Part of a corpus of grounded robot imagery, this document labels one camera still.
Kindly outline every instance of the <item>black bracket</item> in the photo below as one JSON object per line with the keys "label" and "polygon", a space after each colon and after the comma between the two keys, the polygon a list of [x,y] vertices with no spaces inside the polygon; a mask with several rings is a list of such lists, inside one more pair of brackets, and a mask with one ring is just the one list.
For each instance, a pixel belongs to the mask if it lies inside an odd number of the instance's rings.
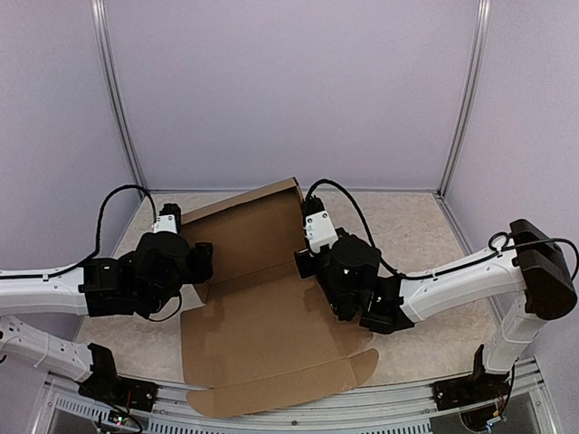
{"label": "black bracket", "polygon": [[494,412],[497,410],[495,405],[486,405],[484,407],[479,407],[477,409],[464,411],[460,414],[462,423],[474,432],[486,432],[489,433],[490,420],[494,418]]}
{"label": "black bracket", "polygon": [[475,354],[472,374],[442,380],[432,385],[432,394],[439,411],[466,407],[508,394],[508,374],[486,373],[482,363],[482,351],[483,345]]}
{"label": "black bracket", "polygon": [[121,409],[135,409],[151,412],[158,386],[153,382],[145,382],[117,375],[115,361],[108,348],[89,344],[92,352],[92,375],[79,383],[79,394],[113,404]]}

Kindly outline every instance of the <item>metal frame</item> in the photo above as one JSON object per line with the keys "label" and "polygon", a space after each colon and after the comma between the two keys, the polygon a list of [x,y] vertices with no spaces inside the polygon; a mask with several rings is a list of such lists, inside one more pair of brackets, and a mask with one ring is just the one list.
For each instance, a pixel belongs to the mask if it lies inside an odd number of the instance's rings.
{"label": "metal frame", "polygon": [[[211,188],[211,189],[152,189],[151,194],[181,194],[181,193],[245,193],[250,192],[262,185],[255,185],[253,187],[241,188]],[[310,185],[300,186],[304,193],[309,189]],[[321,185],[316,190],[317,192],[335,192],[335,188]],[[354,193],[437,193],[433,188],[366,188],[366,187],[348,187],[349,192]]]}
{"label": "metal frame", "polygon": [[469,75],[462,94],[460,104],[459,120],[454,129],[452,138],[451,152],[449,153],[446,166],[442,175],[441,185],[438,189],[439,196],[444,200],[446,193],[451,185],[452,177],[459,161],[460,151],[469,124],[472,103],[477,91],[479,81],[480,65],[485,50],[485,41],[487,40],[487,29],[489,27],[490,0],[479,0],[479,14],[477,15],[477,24],[475,27],[474,41],[470,53]]}
{"label": "metal frame", "polygon": [[107,89],[109,90],[110,105],[119,129],[120,142],[123,152],[127,158],[128,168],[130,170],[133,182],[142,187],[146,187],[145,178],[138,162],[137,152],[133,146],[125,109],[122,98],[120,97],[119,82],[115,72],[115,62],[113,61],[112,49],[110,47],[109,28],[107,26],[107,13],[105,10],[104,0],[90,0],[92,9],[92,20],[97,36],[99,46],[100,61],[105,74]]}
{"label": "metal frame", "polygon": [[[416,432],[423,433],[424,427],[430,429],[431,418],[458,411],[437,411],[432,397],[432,383],[424,381],[362,387],[286,409],[214,420],[201,416],[188,405],[186,392],[194,390],[195,387],[173,382],[157,383],[161,387],[153,411],[132,411],[143,422],[144,427],[148,427],[146,432],[155,434],[233,434],[256,431],[262,434],[345,434],[388,430],[397,434],[404,432],[403,427],[406,427],[406,432],[411,432],[408,427],[421,427],[420,430],[417,428]],[[38,400],[41,411],[33,424],[32,433],[47,433],[56,410],[67,411],[89,420],[97,419],[99,413],[108,413],[110,409],[106,405],[81,397],[76,392],[77,389],[75,383],[49,375]],[[517,380],[513,393],[532,394],[542,434],[558,432],[551,418],[551,404],[535,359],[517,363]],[[462,410],[476,407],[469,406]]]}

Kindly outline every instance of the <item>wire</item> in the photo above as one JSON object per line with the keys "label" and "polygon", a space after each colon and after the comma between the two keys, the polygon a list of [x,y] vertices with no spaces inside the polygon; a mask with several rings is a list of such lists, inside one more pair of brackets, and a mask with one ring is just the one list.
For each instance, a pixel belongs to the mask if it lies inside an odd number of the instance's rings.
{"label": "wire", "polygon": [[177,313],[181,310],[181,307],[183,307],[183,296],[181,295],[180,292],[177,294],[177,296],[179,297],[179,304],[177,306],[177,309],[175,309],[175,312],[173,312],[171,315],[169,315],[166,318],[163,318],[163,319],[148,318],[148,321],[150,321],[151,323],[164,323],[165,321],[171,319],[173,316],[177,315]]}
{"label": "wire", "polygon": [[573,274],[571,275],[571,280],[575,280],[575,278],[577,277],[577,272],[579,272],[579,249],[577,249],[577,246],[575,246],[575,244],[572,241],[568,240],[567,238],[547,238],[544,240],[522,242],[520,244],[514,244],[512,246],[507,246],[503,250],[514,250],[517,248],[536,246],[537,244],[547,244],[550,242],[553,242],[553,243],[560,242],[562,244],[566,244],[566,245],[570,246],[571,249],[573,249],[573,252],[575,254],[575,268],[574,268]]}
{"label": "wire", "polygon": [[[115,194],[123,192],[125,190],[139,190],[140,192],[142,192],[146,196],[146,198],[148,198],[149,202],[151,203],[151,208],[153,209],[153,224],[155,224],[155,222],[157,221],[157,208],[155,206],[155,202],[153,201],[153,197],[151,196],[151,193],[148,189],[146,189],[145,187],[141,187],[140,185],[136,185],[136,184],[126,184],[126,185],[122,185],[120,187],[115,188],[112,192],[107,194],[107,197],[105,197],[105,200],[100,205],[99,218],[97,219],[97,230],[96,230],[96,234],[95,234],[94,251],[89,256],[87,256],[85,259],[77,262],[76,264],[71,265],[71,266],[67,267],[66,269],[61,269],[59,271],[55,271],[54,273],[48,274],[47,275],[48,278],[57,278],[59,276],[62,276],[63,274],[68,273],[69,271],[77,269],[78,267],[82,266],[82,264],[84,264],[86,261],[94,259],[100,253],[100,231],[102,229],[102,218],[104,217],[105,208],[107,207],[107,203],[109,203],[109,200]],[[12,279],[20,279],[20,278],[44,278],[44,274],[15,274],[15,275],[2,275],[2,276],[0,276],[0,280],[12,280]]]}
{"label": "wire", "polygon": [[[77,382],[77,384],[79,385],[80,388],[84,389],[90,397],[92,397],[92,391],[90,389],[88,389],[86,386],[84,386],[82,383]],[[115,404],[112,404],[108,401],[104,401],[101,398],[92,398],[95,401],[100,401],[106,405],[108,405],[109,407],[111,407],[114,411],[116,411],[118,414],[120,414],[121,416],[123,416],[124,418],[130,419],[135,425],[137,425],[138,431],[136,434],[142,434],[143,433],[143,425],[141,425],[141,422],[139,422],[137,420],[137,418],[135,418],[135,416],[133,416],[132,414],[130,414],[128,411],[124,411],[122,410],[120,407],[118,407]]]}
{"label": "wire", "polygon": [[495,389],[497,389],[497,398],[498,403],[500,404],[500,409],[497,409],[497,411],[493,413],[493,416],[498,416],[503,411],[503,409],[505,409],[505,397],[503,396],[498,386],[495,386]]}
{"label": "wire", "polygon": [[515,364],[513,363],[513,368],[510,371],[510,385],[508,386],[508,396],[505,399],[505,404],[503,405],[502,410],[499,412],[499,416],[503,416],[505,411],[507,411],[508,402],[510,401],[510,397],[513,394],[513,384],[515,384]]}
{"label": "wire", "polygon": [[203,304],[206,305],[209,301],[209,296],[211,295],[211,285],[207,288],[207,295],[205,296],[205,300],[203,300]]}
{"label": "wire", "polygon": [[[358,217],[360,218],[360,221],[362,221],[362,225],[364,226],[364,231],[365,231],[366,237],[368,238],[368,241],[370,242],[370,245],[372,247],[376,247],[376,243],[374,242],[374,237],[372,236],[372,232],[370,231],[370,226],[368,226],[368,222],[366,221],[364,213],[360,209],[360,206],[356,202],[356,199],[354,199],[352,194],[350,194],[350,192],[346,188],[344,188],[342,185],[338,184],[336,181],[332,181],[331,179],[326,179],[326,178],[323,178],[323,179],[316,181],[313,185],[310,186],[308,192],[306,193],[306,201],[311,198],[312,194],[322,184],[331,185],[331,186],[337,188],[345,197],[347,197],[347,199],[352,203],[352,205],[356,209],[356,212],[358,214]],[[392,265],[390,265],[388,262],[386,262],[384,258],[380,259],[380,263],[388,271],[390,271],[393,275],[398,276],[398,277],[404,276],[403,273],[400,273]]]}
{"label": "wire", "polygon": [[[322,184],[332,185],[333,187],[336,187],[341,193],[344,194],[345,197],[347,197],[347,199],[352,203],[352,205],[354,205],[354,208],[356,209],[356,212],[357,212],[360,220],[362,221],[362,225],[364,226],[365,234],[368,238],[368,241],[370,242],[370,245],[372,247],[376,247],[374,237],[372,236],[372,232],[370,231],[370,227],[365,219],[364,213],[360,209],[360,206],[357,204],[356,199],[354,199],[352,194],[345,187],[338,184],[336,181],[332,181],[331,179],[326,179],[326,178],[323,178],[323,179],[316,181],[313,185],[310,186],[308,193],[306,194],[305,200],[306,201],[309,200],[311,198],[311,196],[313,195],[313,193],[316,191],[316,189]],[[494,240],[496,240],[497,238],[499,238],[501,236],[505,237],[505,242],[504,242],[503,246],[501,246],[500,248],[497,248],[494,245]],[[467,269],[469,267],[479,265],[479,264],[486,262],[490,259],[496,258],[497,256],[499,256],[501,254],[501,251],[509,251],[509,250],[514,250],[517,248],[525,248],[525,247],[535,246],[537,244],[547,244],[550,242],[555,242],[555,243],[561,242],[563,244],[567,244],[568,246],[570,246],[573,249],[573,252],[575,255],[575,268],[574,268],[574,272],[573,272],[573,275],[571,277],[571,280],[574,280],[575,277],[577,276],[577,273],[579,272],[579,249],[577,249],[577,247],[574,245],[574,243],[572,241],[567,240],[565,238],[548,238],[548,239],[544,239],[544,240],[530,241],[530,242],[524,242],[524,243],[513,244],[511,246],[508,246],[508,243],[510,242],[510,240],[511,240],[510,234],[508,234],[506,232],[497,232],[489,239],[489,248],[491,250],[493,250],[493,252],[490,253],[489,255],[487,255],[483,258],[472,260],[471,262],[465,262],[464,264],[457,265],[456,267],[450,267],[449,269],[442,269],[440,271],[437,271],[436,273],[423,274],[420,276],[408,276],[407,274],[404,274],[404,273],[398,271],[398,269],[396,269],[395,267],[390,265],[388,262],[386,262],[386,260],[384,258],[380,259],[380,263],[391,274],[393,274],[394,276],[396,276],[398,278],[401,278],[404,280],[425,280],[427,278],[437,278],[439,276],[444,276],[446,274],[450,274],[450,273],[453,273],[456,271],[460,271],[462,269]]]}

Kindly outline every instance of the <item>table surface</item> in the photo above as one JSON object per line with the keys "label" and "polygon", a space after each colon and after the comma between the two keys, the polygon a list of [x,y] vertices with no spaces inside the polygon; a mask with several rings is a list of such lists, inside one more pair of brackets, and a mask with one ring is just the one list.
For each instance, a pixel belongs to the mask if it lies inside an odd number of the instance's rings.
{"label": "table surface", "polygon": [[[231,197],[234,193],[155,194],[162,203],[178,203],[183,212]],[[333,223],[362,236],[362,224],[341,193],[320,192]],[[419,271],[462,257],[460,246],[429,193],[353,193],[365,213],[376,246],[386,260],[404,272]],[[151,211],[144,201],[119,243],[115,257],[135,249],[150,230]],[[171,300],[163,314],[176,308]],[[184,382],[181,366],[179,316],[151,323],[139,316],[85,318],[77,342],[107,346],[119,373],[167,382]],[[365,385],[429,380],[465,373],[480,344],[496,330],[487,300],[480,300],[432,316],[415,328],[392,335],[374,335],[368,348],[376,348],[380,361]]]}

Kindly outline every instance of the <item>cardboard box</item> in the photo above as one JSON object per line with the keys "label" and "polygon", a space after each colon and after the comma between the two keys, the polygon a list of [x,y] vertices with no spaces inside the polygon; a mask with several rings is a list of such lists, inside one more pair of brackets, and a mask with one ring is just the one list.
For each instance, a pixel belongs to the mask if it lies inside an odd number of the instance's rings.
{"label": "cardboard box", "polygon": [[338,322],[315,278],[301,279],[293,252],[305,241],[295,179],[183,216],[183,236],[214,244],[207,305],[181,315],[189,404],[227,418],[313,401],[370,378],[371,333]]}

